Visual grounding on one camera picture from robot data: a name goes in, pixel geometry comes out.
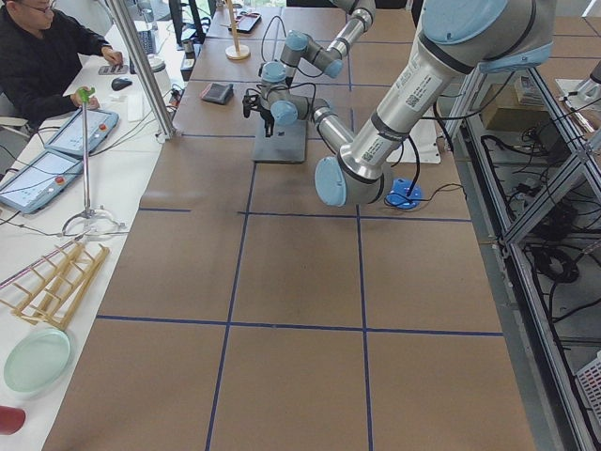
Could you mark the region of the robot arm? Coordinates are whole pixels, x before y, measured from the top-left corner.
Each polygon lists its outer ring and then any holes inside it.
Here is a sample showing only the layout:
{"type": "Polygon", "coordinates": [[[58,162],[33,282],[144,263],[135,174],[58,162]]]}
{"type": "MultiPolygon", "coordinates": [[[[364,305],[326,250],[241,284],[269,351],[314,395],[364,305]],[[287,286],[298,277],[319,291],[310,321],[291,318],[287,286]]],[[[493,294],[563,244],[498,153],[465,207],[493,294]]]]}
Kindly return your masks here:
{"type": "Polygon", "coordinates": [[[344,58],[359,38],[371,28],[377,9],[376,2],[372,0],[330,1],[330,4],[347,15],[346,24],[333,41],[323,47],[307,33],[288,31],[280,58],[265,61],[260,66],[259,76],[263,84],[284,84],[291,87],[302,60],[319,70],[319,74],[332,79],[340,74],[344,58]]]}
{"type": "Polygon", "coordinates": [[[328,47],[292,30],[277,61],[260,71],[260,91],[246,96],[243,113],[257,111],[266,135],[274,126],[310,120],[333,155],[316,166],[315,186],[329,206],[379,201],[393,186],[389,155],[457,76],[474,69],[501,72],[529,69],[551,54],[556,4],[553,1],[426,1],[411,57],[358,132],[349,130],[318,98],[291,94],[297,66],[306,60],[336,77],[351,46],[376,18],[373,1],[337,1],[348,14],[345,27],[328,47]]]}

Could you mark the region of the person's right hand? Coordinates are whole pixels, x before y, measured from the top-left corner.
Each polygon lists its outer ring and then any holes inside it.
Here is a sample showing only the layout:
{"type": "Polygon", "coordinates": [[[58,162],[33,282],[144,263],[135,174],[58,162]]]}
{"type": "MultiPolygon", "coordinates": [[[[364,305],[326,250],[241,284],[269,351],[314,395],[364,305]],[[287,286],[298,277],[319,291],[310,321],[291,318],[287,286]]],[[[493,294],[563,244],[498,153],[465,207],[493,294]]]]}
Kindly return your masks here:
{"type": "Polygon", "coordinates": [[[123,54],[120,51],[115,50],[111,46],[103,46],[100,51],[102,57],[110,66],[123,65],[123,54]]]}

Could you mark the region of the person's left hand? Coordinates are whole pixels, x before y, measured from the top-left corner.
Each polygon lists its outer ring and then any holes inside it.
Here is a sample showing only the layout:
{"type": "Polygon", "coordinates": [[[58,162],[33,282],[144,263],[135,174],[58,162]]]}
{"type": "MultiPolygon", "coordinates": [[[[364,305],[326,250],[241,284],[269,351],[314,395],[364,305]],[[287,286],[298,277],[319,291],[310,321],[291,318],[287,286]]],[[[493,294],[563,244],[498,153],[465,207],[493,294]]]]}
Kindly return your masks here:
{"type": "Polygon", "coordinates": [[[79,93],[75,92],[70,94],[69,97],[72,103],[78,108],[82,108],[84,105],[91,110],[100,108],[98,99],[93,95],[87,95],[85,98],[83,98],[79,93]]]}

